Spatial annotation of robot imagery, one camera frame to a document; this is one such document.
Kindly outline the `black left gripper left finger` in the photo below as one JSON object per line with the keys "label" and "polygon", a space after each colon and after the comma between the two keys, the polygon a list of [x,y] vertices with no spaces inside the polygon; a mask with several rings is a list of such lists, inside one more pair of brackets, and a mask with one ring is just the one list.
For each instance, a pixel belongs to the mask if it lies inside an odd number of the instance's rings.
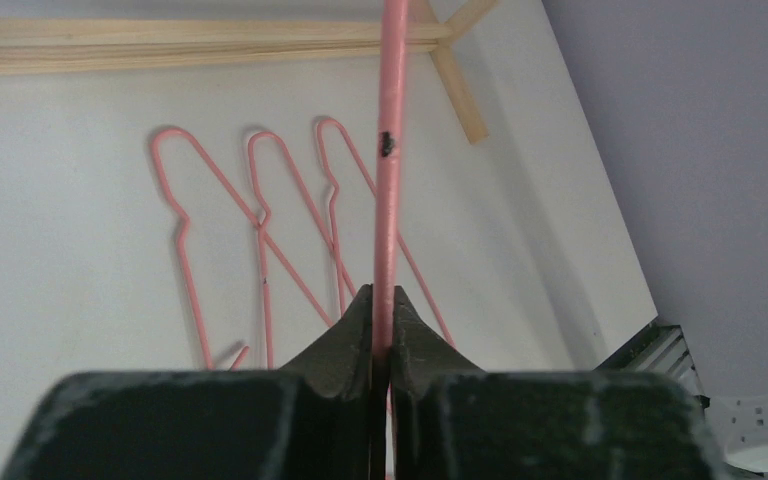
{"label": "black left gripper left finger", "polygon": [[94,371],[41,399],[4,479],[365,479],[372,289],[273,370]]}

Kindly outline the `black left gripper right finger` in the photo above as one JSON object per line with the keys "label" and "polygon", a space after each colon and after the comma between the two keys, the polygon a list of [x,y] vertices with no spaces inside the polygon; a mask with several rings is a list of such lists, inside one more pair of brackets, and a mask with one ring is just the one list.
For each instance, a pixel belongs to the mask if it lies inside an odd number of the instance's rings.
{"label": "black left gripper right finger", "polygon": [[399,479],[726,479],[699,402],[650,372],[487,372],[395,291]]}

